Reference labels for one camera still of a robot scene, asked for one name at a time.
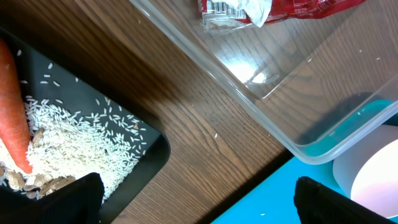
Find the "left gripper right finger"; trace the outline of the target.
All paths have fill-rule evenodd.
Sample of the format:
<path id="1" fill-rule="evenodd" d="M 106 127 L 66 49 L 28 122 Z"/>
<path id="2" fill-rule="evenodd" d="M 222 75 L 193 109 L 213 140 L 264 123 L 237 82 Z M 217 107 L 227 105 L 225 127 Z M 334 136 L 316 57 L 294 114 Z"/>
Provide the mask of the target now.
<path id="1" fill-rule="evenodd" d="M 306 176 L 296 181 L 294 205 L 305 224 L 394 224 Z"/>

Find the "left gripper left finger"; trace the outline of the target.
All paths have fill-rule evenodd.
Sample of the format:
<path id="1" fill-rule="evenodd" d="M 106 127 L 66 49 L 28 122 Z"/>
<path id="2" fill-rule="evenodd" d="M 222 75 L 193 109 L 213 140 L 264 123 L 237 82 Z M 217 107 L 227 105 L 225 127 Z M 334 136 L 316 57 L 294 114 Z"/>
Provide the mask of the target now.
<path id="1" fill-rule="evenodd" d="M 39 200 L 1 189 L 1 224 L 99 223 L 104 186 L 90 173 Z"/>

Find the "pink bowl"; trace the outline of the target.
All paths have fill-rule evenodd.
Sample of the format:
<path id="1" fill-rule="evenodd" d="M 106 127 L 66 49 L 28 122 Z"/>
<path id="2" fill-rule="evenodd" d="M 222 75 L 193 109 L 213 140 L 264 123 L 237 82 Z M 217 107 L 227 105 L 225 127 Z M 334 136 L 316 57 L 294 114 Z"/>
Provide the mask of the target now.
<path id="1" fill-rule="evenodd" d="M 333 176 L 352 201 L 397 216 L 397 127 L 383 124 L 333 161 Z"/>

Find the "orange carrot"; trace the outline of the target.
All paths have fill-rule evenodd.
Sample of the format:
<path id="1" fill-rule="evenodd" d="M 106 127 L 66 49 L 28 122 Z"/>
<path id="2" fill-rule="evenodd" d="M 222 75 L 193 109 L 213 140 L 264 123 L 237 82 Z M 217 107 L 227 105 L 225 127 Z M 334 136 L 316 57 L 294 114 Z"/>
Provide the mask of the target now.
<path id="1" fill-rule="evenodd" d="M 16 166 L 26 174 L 32 173 L 26 158 L 30 131 L 20 82 L 14 58 L 4 40 L 1 40 L 1 140 Z"/>

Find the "white napkin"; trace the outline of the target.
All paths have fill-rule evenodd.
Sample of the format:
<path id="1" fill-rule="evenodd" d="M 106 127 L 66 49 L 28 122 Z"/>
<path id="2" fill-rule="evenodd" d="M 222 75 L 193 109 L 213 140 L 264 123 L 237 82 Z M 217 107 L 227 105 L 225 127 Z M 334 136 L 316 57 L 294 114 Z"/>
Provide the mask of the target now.
<path id="1" fill-rule="evenodd" d="M 272 0 L 225 0 L 234 9 L 244 10 L 251 22 L 262 27 L 271 11 Z"/>

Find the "red snack wrapper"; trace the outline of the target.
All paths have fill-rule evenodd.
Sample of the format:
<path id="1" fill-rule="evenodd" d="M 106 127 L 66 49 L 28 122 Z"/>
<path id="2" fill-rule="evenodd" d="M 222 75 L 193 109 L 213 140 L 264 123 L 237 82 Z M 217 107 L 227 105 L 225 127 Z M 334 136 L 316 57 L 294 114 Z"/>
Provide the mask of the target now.
<path id="1" fill-rule="evenodd" d="M 366 0 L 272 0 L 265 24 L 287 19 L 323 19 L 356 7 Z M 207 31 L 229 32 L 256 26 L 244 10 L 234 9 L 225 0 L 198 0 L 202 24 Z"/>

